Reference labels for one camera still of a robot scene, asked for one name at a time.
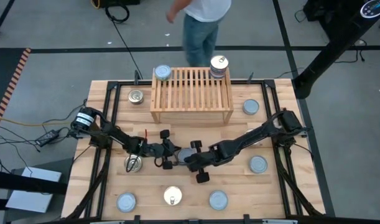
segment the wooden slatted crate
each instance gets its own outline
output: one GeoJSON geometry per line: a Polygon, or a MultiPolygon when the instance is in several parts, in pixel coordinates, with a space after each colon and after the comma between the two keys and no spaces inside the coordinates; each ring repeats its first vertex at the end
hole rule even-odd
{"type": "Polygon", "coordinates": [[[156,79],[155,70],[152,75],[150,112],[155,123],[160,123],[161,113],[182,112],[222,113],[228,123],[234,111],[228,68],[222,79],[211,77],[210,68],[171,69],[167,81],[156,79]]]}

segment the person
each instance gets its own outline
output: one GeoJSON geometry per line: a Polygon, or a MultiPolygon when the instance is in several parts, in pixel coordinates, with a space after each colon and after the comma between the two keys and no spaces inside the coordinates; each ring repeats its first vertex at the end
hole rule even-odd
{"type": "Polygon", "coordinates": [[[185,11],[183,48],[191,67],[209,67],[215,49],[219,23],[231,7],[231,0],[175,0],[166,18],[170,23],[185,11]]]}

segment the wooden tabletop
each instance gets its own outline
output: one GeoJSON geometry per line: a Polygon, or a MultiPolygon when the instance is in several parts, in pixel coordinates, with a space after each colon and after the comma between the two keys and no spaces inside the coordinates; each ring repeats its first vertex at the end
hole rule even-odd
{"type": "MultiPolygon", "coordinates": [[[[87,106],[102,111],[108,81],[91,83],[87,106]]],[[[276,80],[277,94],[282,108],[295,112],[300,119],[300,111],[295,99],[290,79],[276,80]]],[[[271,110],[274,113],[271,91],[268,90],[271,110]]],[[[154,124],[150,114],[151,86],[124,86],[121,89],[118,106],[117,125],[133,136],[145,135],[148,132],[149,142],[161,143],[159,131],[170,130],[170,139],[181,147],[189,147],[190,141],[202,140],[203,151],[209,145],[223,139],[234,139],[247,130],[256,128],[266,121],[261,87],[258,85],[232,85],[234,113],[229,124],[224,125],[216,113],[162,114],[161,124],[154,124]],[[131,90],[142,90],[144,102],[132,105],[127,95],[131,90]],[[256,115],[246,115],[242,111],[245,100],[254,99],[259,102],[260,110],[256,115]]],[[[108,119],[111,118],[114,92],[111,94],[108,119]]],[[[297,144],[308,147],[307,140],[296,137],[297,144]]],[[[75,156],[88,147],[89,139],[79,140],[75,156]]],[[[127,154],[122,147],[114,143],[109,165],[108,183],[105,193],[103,220],[132,220],[140,215],[142,220],[178,220],[178,219],[242,219],[244,214],[251,218],[284,218],[284,209],[280,195],[277,169],[274,160],[271,139],[265,139],[261,146],[251,146],[241,151],[232,162],[219,167],[207,167],[210,181],[198,184],[196,173],[190,173],[186,167],[174,167],[163,170],[154,165],[152,158],[143,159],[143,167],[139,172],[126,173],[124,159],[127,154]],[[267,171],[254,174],[248,162],[252,156],[263,156],[268,162],[267,171]],[[182,201],[176,206],[167,205],[164,191],[167,187],[176,186],[183,193],[182,201]],[[214,190],[222,190],[228,195],[228,206],[223,211],[213,210],[209,206],[209,196],[214,190]],[[137,200],[136,208],[131,213],[122,213],[116,207],[119,195],[131,192],[137,200]]],[[[70,181],[63,207],[62,217],[72,213],[86,194],[89,187],[91,168],[95,149],[90,148],[72,167],[70,181]]],[[[312,205],[324,213],[320,189],[315,169],[309,152],[298,146],[292,147],[292,162],[299,189],[312,205]]],[[[292,192],[287,185],[288,197],[292,213],[295,213],[292,192]]],[[[98,191],[93,201],[92,215],[96,214],[98,191]]]]}

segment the power adapter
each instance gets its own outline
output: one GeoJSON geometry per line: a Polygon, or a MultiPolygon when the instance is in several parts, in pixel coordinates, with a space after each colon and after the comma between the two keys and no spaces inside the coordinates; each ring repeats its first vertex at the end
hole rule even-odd
{"type": "Polygon", "coordinates": [[[54,130],[51,130],[48,133],[46,133],[46,134],[42,135],[41,137],[39,137],[38,139],[36,139],[35,143],[38,146],[43,147],[46,144],[48,144],[49,142],[53,141],[54,139],[57,139],[58,137],[59,137],[59,133],[54,131],[54,130]]]}

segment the white t-shirt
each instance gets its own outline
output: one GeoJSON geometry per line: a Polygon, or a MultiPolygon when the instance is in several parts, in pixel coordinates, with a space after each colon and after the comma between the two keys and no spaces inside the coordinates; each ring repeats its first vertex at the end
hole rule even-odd
{"type": "Polygon", "coordinates": [[[223,18],[231,7],[231,0],[193,0],[184,11],[200,22],[215,22],[223,18]]]}

